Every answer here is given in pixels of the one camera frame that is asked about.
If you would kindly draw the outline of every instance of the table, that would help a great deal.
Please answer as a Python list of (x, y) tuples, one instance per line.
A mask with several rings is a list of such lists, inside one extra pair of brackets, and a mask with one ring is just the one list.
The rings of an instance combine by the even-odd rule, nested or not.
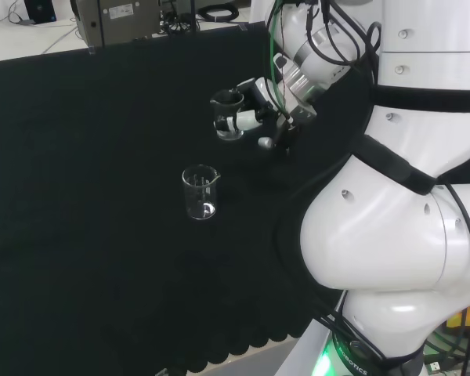
[[(208, 99), (262, 74), (265, 41), (255, 25), (0, 63), (0, 375), (199, 371), (301, 335), (312, 315), (269, 246), (275, 215), (347, 151), (368, 91), (355, 75), (329, 90), (288, 157), (257, 147), (268, 125), (223, 143)], [(205, 222), (183, 204), (196, 163), (222, 174)], [(279, 230), (293, 268), (319, 189)]]

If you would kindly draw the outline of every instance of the white table surface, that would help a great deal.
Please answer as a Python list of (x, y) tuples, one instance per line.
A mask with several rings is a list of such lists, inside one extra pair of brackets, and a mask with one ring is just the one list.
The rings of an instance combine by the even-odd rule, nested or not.
[[(251, 9), (240, 9), (240, 16), (236, 22), (248, 22)], [(38, 26), (21, 26), (10, 23), (7, 19), (0, 22), (0, 61), (17, 59), (25, 56), (40, 55), (59, 37), (76, 27), (74, 17)], [(237, 27), (236, 24), (200, 22), (201, 30), (210, 30), (219, 27)], [(62, 41), (56, 43), (47, 53), (70, 51), (74, 49), (87, 49), (85, 42), (72, 31)]]

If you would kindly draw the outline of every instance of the green light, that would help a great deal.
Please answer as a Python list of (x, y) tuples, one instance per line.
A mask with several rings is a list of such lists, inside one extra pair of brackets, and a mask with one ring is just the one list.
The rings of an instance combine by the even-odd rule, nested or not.
[(313, 368), (312, 376), (325, 376), (329, 368), (331, 368), (331, 360), (329, 359), (329, 355), (324, 352), (317, 360)]

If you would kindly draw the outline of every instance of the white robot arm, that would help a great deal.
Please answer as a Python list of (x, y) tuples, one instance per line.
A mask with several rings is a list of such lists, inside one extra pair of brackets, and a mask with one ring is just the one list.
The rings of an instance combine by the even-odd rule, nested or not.
[[(311, 100), (350, 69), (316, 48), (334, 60), (342, 60), (338, 50), (355, 60), (350, 33), (364, 54), (341, 9), (331, 10), (337, 22), (328, 35), (320, 15), (307, 25), (309, 7), (286, 4), (273, 15), (280, 31), (274, 38), (285, 53), (274, 59), (283, 77), (278, 92), (265, 78), (253, 82), (269, 109), (287, 112), (279, 128), (313, 119)], [(470, 306), (470, 229), (452, 194), (470, 217), (470, 185), (437, 184), (470, 159), (470, 0), (384, 0), (382, 9), (378, 84), (362, 148), (306, 212), (302, 256), (319, 283), (349, 291), (343, 316), (356, 335), (394, 369), (416, 360), (406, 374), (424, 374), (425, 339)], [(356, 25), (365, 31), (378, 14), (379, 8), (364, 13)], [(272, 97), (284, 90), (281, 109)]]

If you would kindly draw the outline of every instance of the robotic hand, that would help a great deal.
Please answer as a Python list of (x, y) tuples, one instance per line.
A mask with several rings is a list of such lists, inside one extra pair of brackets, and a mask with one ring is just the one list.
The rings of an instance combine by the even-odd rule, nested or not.
[[(259, 127), (264, 120), (276, 119), (275, 135), (261, 138), (258, 144), (267, 150), (275, 147), (287, 149), (299, 129), (316, 117), (311, 103), (343, 77), (350, 66), (327, 62), (313, 51), (306, 34), (302, 33), (302, 25), (309, 18), (309, 7), (294, 3), (283, 7), (283, 27), (280, 27), (280, 19), (275, 21), (276, 29), (282, 30), (275, 36), (275, 41), (285, 53), (273, 57), (275, 69), (282, 76), (278, 84), (273, 85), (266, 78), (253, 78), (212, 97), (215, 128), (221, 139), (239, 139), (244, 132)], [(310, 24), (313, 43), (319, 45), (321, 51), (337, 59), (338, 54), (334, 50), (337, 48), (348, 60), (354, 60), (357, 53), (363, 54), (363, 46), (356, 51), (362, 40), (357, 36), (356, 44), (352, 43), (350, 37), (355, 32), (345, 21), (328, 26), (334, 47), (327, 36), (323, 17), (315, 17)], [(284, 108), (277, 103), (277, 96), (283, 99)]]

